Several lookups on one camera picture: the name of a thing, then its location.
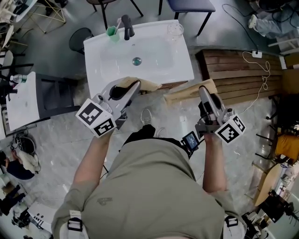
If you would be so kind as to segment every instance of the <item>bottle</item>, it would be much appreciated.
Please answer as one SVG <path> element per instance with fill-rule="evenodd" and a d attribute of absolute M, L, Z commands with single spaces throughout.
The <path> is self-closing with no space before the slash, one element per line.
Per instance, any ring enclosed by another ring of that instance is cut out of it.
<path fill-rule="evenodd" d="M 15 75 L 10 77 L 10 81 L 13 81 L 15 83 L 25 83 L 27 80 L 26 75 Z"/>

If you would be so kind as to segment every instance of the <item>green cup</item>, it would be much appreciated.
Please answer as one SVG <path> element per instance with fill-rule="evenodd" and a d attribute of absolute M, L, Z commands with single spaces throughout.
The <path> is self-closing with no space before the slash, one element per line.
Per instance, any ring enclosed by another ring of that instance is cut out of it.
<path fill-rule="evenodd" d="M 113 42 L 118 42 L 120 39 L 120 35 L 118 34 L 117 28 L 115 26 L 107 28 L 106 34 Z"/>

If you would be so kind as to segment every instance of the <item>sink basin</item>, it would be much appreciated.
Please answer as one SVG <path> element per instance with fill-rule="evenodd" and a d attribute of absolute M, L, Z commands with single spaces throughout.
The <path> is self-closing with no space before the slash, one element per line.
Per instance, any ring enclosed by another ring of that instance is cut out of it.
<path fill-rule="evenodd" d="M 177 20 L 134 25 L 135 35 L 114 43 L 106 34 L 84 41 L 85 64 L 91 97 L 111 81 L 138 77 L 157 84 L 194 79 L 189 53 L 184 40 L 167 40 L 167 25 Z"/>

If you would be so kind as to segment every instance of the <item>wall outlet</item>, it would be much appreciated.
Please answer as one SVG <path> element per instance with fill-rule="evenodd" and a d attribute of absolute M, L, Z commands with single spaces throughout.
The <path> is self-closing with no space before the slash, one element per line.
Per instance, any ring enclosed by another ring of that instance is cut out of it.
<path fill-rule="evenodd" d="M 256 50 L 252 51 L 252 57 L 254 57 L 254 58 L 262 58 L 262 55 L 263 54 L 260 51 L 258 51 L 257 53 L 256 53 Z"/>

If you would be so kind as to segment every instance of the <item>floor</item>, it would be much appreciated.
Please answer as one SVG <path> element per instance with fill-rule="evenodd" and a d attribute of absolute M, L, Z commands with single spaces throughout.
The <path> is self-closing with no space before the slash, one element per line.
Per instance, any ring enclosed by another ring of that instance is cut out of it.
<path fill-rule="evenodd" d="M 124 14 L 128 14 L 132 24 L 139 24 L 152 21 L 163 21 L 174 18 L 174 13 L 164 1 L 162 14 L 158 16 L 159 0 L 135 0 L 138 7 L 144 14 L 140 17 L 137 10 L 129 0 L 118 0 L 110 3 L 106 8 L 108 25 L 115 25 L 116 20 Z M 228 3 L 236 6 L 244 14 L 252 12 L 249 4 L 242 0 L 211 0 L 216 8 L 199 37 L 195 37 L 202 22 L 205 13 L 187 13 L 179 16 L 179 22 L 184 26 L 184 38 L 190 51 L 199 50 L 200 48 L 217 48 L 217 49 L 242 49 L 253 50 L 254 44 L 246 35 L 242 27 L 223 10 L 222 4 Z M 247 26 L 248 18 L 239 15 L 234 9 L 225 6 L 240 23 Z M 58 77 L 83 78 L 85 76 L 84 56 L 73 52 L 69 49 L 68 42 L 72 34 L 79 28 L 87 27 L 94 35 L 105 33 L 105 26 L 102 18 L 101 8 L 97 7 L 95 12 L 92 5 L 85 0 L 69 0 L 64 8 L 66 24 L 62 25 L 58 21 L 53 21 L 50 30 L 61 26 L 44 34 L 40 31 L 31 20 L 28 20 L 24 28 L 34 28 L 29 32 L 28 29 L 22 30 L 17 34 L 20 42 L 27 43 L 25 57 L 19 57 L 17 63 L 34 63 L 32 70 L 40 74 L 48 74 Z M 44 8 L 40 7 L 37 13 L 44 14 Z M 42 27 L 49 23 L 49 19 L 35 15 L 33 16 Z M 254 30 L 248 29 L 248 32 L 258 48 L 264 52 L 278 53 L 278 47 L 268 48 L 267 40 Z M 28 69 L 20 69 L 20 72 L 26 72 Z"/>
<path fill-rule="evenodd" d="M 164 1 L 161 16 L 157 15 L 158 0 L 145 1 L 135 0 L 136 4 L 143 11 L 144 17 L 140 18 L 129 0 L 119 0 L 107 7 L 107 21 L 114 25 L 115 20 L 123 14 L 128 14 L 133 24 L 168 20 L 174 17 L 174 13 Z M 195 38 L 205 14 L 188 13 L 181 14 L 179 21 L 183 24 L 184 38 L 190 53 L 201 48 L 217 49 L 243 49 L 253 50 L 254 46 L 240 25 L 223 12 L 221 5 L 228 3 L 237 6 L 242 12 L 249 13 L 252 10 L 245 1 L 226 0 L 219 2 L 211 0 L 215 5 L 216 12 L 212 14 L 209 22 L 200 37 Z M 68 40 L 73 32 L 82 27 L 91 29 L 94 35 L 105 32 L 100 7 L 94 12 L 93 7 L 86 1 L 69 0 L 64 8 L 67 23 L 62 27 L 43 34 L 37 28 L 25 33 L 22 30 L 18 37 L 20 41 L 29 44 L 26 49 L 26 56 L 17 59 L 18 63 L 34 63 L 32 70 L 38 73 L 59 77 L 70 77 L 83 79 L 86 76 L 84 56 L 72 52 L 68 47 Z M 234 16 L 245 26 L 247 19 L 229 9 Z M 24 27 L 33 27 L 30 20 Z M 254 31 L 249 31 L 259 49 L 268 53 L 278 53 L 277 48 L 269 49 L 267 41 Z M 187 84 L 194 84 L 201 81 L 201 74 L 193 55 L 191 55 L 195 80 Z M 198 99 L 186 100 L 184 102 L 167 106 L 163 94 L 169 90 L 156 91 L 151 94 L 141 95 L 136 98 L 128 108 L 128 121 L 125 122 L 119 131 L 115 131 L 111 137 L 107 161 L 105 165 L 109 169 L 118 150 L 122 147 L 128 136 L 140 129 L 140 113 L 144 108 L 149 108 L 153 115 L 153 125 L 156 129 L 164 127 L 161 132 L 163 137 L 172 137 L 180 140 L 183 136 L 194 130 L 195 123 L 199 120 Z M 81 80 L 76 93 L 76 101 L 79 103 L 89 97 L 86 80 Z M 241 113 L 248 107 L 250 102 L 233 105 L 237 113 Z M 258 183 L 260 172 L 251 166 L 252 162 L 262 164 L 263 161 L 257 158 L 254 153 L 266 154 L 269 150 L 268 143 L 255 136 L 261 133 L 265 136 L 270 134 L 270 124 L 265 120 L 271 115 L 272 103 L 267 98 L 259 99 L 255 104 L 241 114 L 247 130 L 242 138 L 230 145 L 224 146 L 226 159 L 225 170 L 228 176 L 228 188 L 232 193 L 234 205 L 238 212 L 244 213 L 253 208 L 251 199 L 245 195 L 253 192 Z M 14 183 L 22 183 L 28 193 L 25 201 L 31 204 L 37 200 L 49 207 L 58 208 L 68 192 L 74 173 L 82 160 L 93 134 L 75 117 L 75 113 L 68 113 L 37 124 L 37 127 L 30 129 L 37 145 L 36 153 L 39 156 L 41 172 L 28 181 L 17 181 L 11 177 Z M 0 142 L 0 148 L 9 149 L 9 140 Z M 190 164 L 194 170 L 197 182 L 202 184 L 205 158 L 205 143 L 203 142 L 197 150 Z"/>

